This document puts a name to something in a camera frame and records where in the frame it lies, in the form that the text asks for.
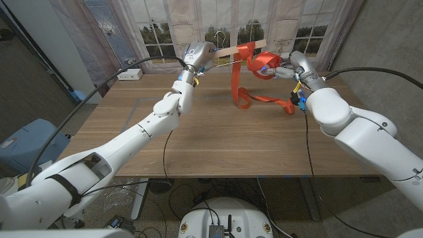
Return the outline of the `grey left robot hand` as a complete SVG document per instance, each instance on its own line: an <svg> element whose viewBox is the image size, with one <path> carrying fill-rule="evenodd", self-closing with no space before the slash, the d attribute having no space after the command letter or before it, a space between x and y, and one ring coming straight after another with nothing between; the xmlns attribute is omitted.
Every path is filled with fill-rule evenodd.
<svg viewBox="0 0 423 238"><path fill-rule="evenodd" d="M183 62L188 70L195 74L210 70L214 63L214 55L217 48L212 42L191 43L183 55Z"/></svg>

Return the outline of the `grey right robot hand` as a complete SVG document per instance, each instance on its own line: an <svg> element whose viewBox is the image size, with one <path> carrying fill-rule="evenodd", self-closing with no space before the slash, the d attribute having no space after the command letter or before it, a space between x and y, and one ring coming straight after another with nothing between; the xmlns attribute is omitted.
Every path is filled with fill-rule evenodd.
<svg viewBox="0 0 423 238"><path fill-rule="evenodd" d="M280 54L282 62L277 66L265 65L259 74L265 76L276 76L282 79L294 79L311 91L327 88L327 83L318 76L313 64L302 52L293 51Z"/></svg>

